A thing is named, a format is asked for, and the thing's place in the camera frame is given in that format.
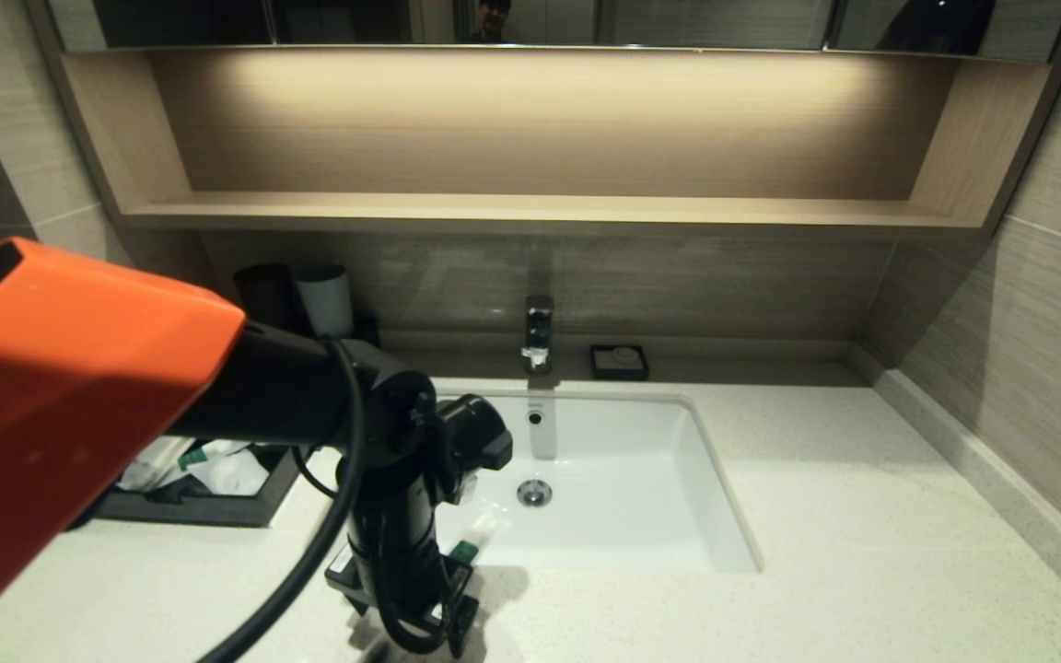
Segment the clear plastic amenity packet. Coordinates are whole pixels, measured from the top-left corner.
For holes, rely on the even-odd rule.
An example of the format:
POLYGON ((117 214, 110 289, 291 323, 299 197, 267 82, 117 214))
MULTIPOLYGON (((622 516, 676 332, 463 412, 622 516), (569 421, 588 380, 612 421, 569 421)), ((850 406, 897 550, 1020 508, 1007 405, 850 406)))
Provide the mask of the clear plastic amenity packet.
POLYGON ((191 463, 186 471, 218 496, 255 496, 269 478, 269 471, 247 449, 191 463))

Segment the white sink basin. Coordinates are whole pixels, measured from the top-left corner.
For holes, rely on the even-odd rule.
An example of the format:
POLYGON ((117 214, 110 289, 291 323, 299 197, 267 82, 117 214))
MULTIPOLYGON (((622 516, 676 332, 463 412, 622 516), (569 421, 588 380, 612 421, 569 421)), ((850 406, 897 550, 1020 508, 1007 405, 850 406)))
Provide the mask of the white sink basin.
POLYGON ((472 517, 512 514, 480 566, 754 575, 763 569, 702 424, 678 400, 490 394, 514 436, 504 469, 482 470, 468 504, 437 508, 445 552, 472 517), (526 479, 551 504, 517 499, 526 479))

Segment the chrome faucet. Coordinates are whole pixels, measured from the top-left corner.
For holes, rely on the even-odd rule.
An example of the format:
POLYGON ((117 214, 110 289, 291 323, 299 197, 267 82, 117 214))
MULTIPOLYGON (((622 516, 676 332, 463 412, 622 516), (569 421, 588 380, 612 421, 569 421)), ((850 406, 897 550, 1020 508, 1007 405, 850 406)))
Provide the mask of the chrome faucet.
POLYGON ((519 352, 530 376, 551 372, 553 319, 554 298, 542 295, 526 298, 525 341, 519 352))

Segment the white cup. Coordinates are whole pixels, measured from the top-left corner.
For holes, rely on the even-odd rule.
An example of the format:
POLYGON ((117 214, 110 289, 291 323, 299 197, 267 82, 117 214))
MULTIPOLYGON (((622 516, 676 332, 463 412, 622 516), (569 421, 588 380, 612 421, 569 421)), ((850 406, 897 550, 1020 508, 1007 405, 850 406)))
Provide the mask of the white cup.
POLYGON ((354 335, 349 276, 342 265, 300 265, 292 269, 292 280, 317 337, 349 339, 354 335))

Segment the black soap dish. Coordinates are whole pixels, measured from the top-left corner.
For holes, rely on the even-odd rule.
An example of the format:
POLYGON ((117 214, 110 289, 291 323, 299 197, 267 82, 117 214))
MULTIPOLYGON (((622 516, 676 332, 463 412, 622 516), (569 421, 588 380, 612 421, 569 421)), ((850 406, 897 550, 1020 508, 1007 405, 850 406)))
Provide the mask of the black soap dish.
POLYGON ((591 345, 590 350, 590 365, 592 366, 592 376, 594 380, 603 381, 648 381, 649 372, 648 361, 646 360, 644 349, 639 347, 639 345, 630 345, 639 351, 641 355, 641 364, 639 366, 618 366, 611 357, 612 348, 618 347, 618 345, 591 345))

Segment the black cup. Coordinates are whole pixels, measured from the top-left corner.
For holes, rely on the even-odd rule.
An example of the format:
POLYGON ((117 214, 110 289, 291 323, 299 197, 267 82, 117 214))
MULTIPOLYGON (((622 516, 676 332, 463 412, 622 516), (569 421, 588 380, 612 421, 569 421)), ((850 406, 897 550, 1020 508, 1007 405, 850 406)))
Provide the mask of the black cup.
POLYGON ((305 320, 285 264, 254 264, 236 271, 232 280, 241 306, 250 319, 295 334, 305 331, 305 320))

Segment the light wooden wall shelf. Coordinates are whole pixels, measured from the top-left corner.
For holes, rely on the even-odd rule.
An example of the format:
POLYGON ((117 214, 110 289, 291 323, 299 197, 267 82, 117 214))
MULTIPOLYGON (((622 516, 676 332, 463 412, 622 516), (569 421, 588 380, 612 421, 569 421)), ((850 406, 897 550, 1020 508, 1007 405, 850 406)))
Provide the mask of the light wooden wall shelf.
POLYGON ((42 53, 114 221, 209 231, 986 238, 1061 84, 1061 56, 42 53))

